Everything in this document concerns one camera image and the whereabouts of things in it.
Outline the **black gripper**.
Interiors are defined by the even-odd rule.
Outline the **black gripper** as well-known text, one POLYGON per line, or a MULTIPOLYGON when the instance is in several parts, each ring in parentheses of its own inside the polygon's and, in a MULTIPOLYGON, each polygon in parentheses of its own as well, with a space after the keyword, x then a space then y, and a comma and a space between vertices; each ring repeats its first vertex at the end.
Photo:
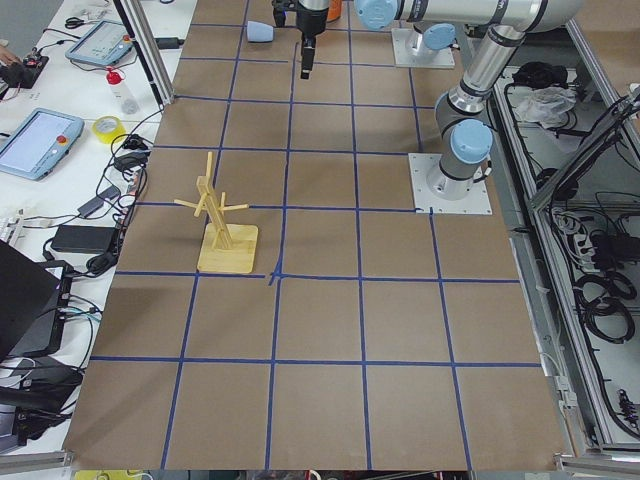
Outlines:
POLYGON ((329 0, 273 0, 272 14, 277 28, 286 23, 286 13, 296 14, 296 28, 301 32, 300 78, 310 78, 314 66, 316 37, 326 29, 329 0))

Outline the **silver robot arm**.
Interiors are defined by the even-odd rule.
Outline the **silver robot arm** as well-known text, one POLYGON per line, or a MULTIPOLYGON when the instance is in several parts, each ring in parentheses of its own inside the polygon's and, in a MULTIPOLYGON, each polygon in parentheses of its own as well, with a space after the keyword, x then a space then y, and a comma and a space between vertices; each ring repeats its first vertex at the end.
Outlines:
POLYGON ((407 40, 408 52, 419 67, 453 67, 451 45, 456 29, 451 23, 418 22, 407 40))
POLYGON ((507 61, 529 33, 553 30, 571 20, 581 1, 357 1, 359 21, 370 30, 382 30, 395 20, 406 22, 466 23, 488 30, 459 84, 436 105, 436 122, 444 152, 426 182, 445 200, 467 196, 479 165, 493 145, 493 134, 477 116, 484 110, 507 61))

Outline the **person hand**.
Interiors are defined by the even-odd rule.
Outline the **person hand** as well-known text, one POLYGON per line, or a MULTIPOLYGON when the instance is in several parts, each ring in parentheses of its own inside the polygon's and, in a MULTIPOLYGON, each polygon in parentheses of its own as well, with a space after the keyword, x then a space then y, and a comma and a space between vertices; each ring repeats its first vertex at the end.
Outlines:
POLYGON ((12 64, 21 63, 22 60, 19 56, 11 52, 5 45, 1 44, 0 45, 0 62, 3 65, 9 66, 12 64))

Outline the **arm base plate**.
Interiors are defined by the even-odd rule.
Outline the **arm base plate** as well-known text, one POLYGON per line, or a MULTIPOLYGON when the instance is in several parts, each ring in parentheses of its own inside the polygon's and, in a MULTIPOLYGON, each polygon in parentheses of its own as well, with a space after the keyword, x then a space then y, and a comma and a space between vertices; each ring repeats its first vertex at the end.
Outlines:
POLYGON ((440 154, 408 155, 414 209, 424 214, 491 215, 492 208, 478 167, 467 180, 453 180, 440 169, 440 154))
POLYGON ((414 29, 393 28, 391 36, 396 67, 441 70, 452 70, 455 67, 450 47, 430 49, 423 41, 423 34, 414 29))

